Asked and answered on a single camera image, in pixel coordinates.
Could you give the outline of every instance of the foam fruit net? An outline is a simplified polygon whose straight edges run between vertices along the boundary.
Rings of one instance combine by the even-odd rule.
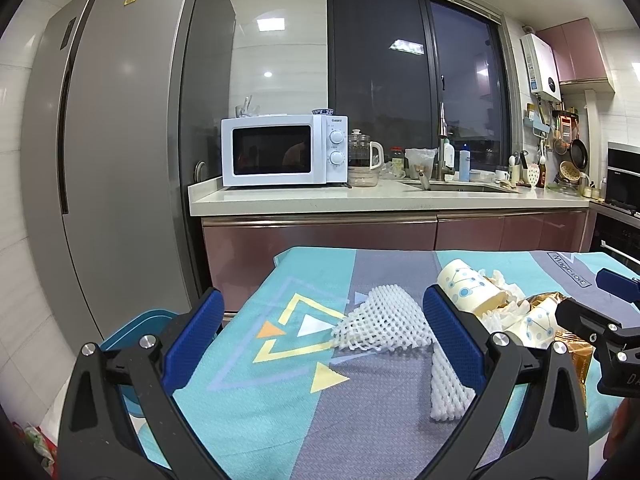
[[[374,288],[367,300],[332,330],[333,343],[350,350],[407,350],[434,343],[431,365],[431,418],[462,417],[475,396],[456,375],[420,306],[398,285]]]

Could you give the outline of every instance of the hand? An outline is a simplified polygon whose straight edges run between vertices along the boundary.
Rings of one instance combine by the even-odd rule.
[[[629,399],[624,399],[618,406],[616,413],[613,415],[613,422],[611,423],[611,429],[609,430],[609,437],[607,438],[604,445],[604,451],[602,452],[604,460],[609,460],[609,458],[611,458],[616,452],[632,422],[633,416],[631,402]]]

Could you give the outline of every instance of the blue gripper pad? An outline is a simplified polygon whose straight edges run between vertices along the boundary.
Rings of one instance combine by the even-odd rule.
[[[479,394],[486,383],[484,356],[452,311],[455,306],[453,304],[449,306],[439,291],[441,289],[437,285],[432,285],[425,291],[422,298],[424,317],[426,317],[451,366],[456,371],[460,382],[467,388],[473,388],[476,394]],[[475,316],[474,321],[484,330]],[[484,332],[488,338],[489,333],[486,330]]]
[[[629,303],[640,300],[638,282],[613,272],[613,270],[601,269],[596,274],[596,285],[598,285],[598,288],[606,290],[609,294],[613,294]]]
[[[216,336],[225,313],[220,291],[214,290],[191,317],[164,356],[162,387],[171,396],[191,379],[204,352]]]

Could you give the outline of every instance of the water heater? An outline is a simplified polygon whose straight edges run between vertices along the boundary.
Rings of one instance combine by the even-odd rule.
[[[529,90],[545,101],[560,101],[560,81],[554,51],[535,34],[527,34],[520,41],[527,63]]]

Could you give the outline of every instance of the microwave control panel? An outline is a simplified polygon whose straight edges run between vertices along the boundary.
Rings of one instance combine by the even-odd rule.
[[[326,119],[326,181],[347,182],[347,134],[345,116],[324,116]]]

